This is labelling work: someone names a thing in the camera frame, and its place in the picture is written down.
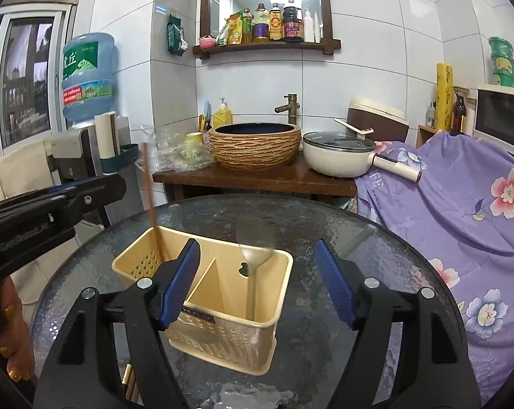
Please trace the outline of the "person's left hand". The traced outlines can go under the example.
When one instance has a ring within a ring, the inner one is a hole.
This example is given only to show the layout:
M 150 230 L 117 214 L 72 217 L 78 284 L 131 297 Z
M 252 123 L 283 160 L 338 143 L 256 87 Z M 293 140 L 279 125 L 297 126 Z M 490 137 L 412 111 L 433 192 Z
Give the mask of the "person's left hand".
M 5 370 L 14 382 L 33 377 L 35 362 L 31 335 L 10 276 L 0 283 L 0 353 L 6 359 Z

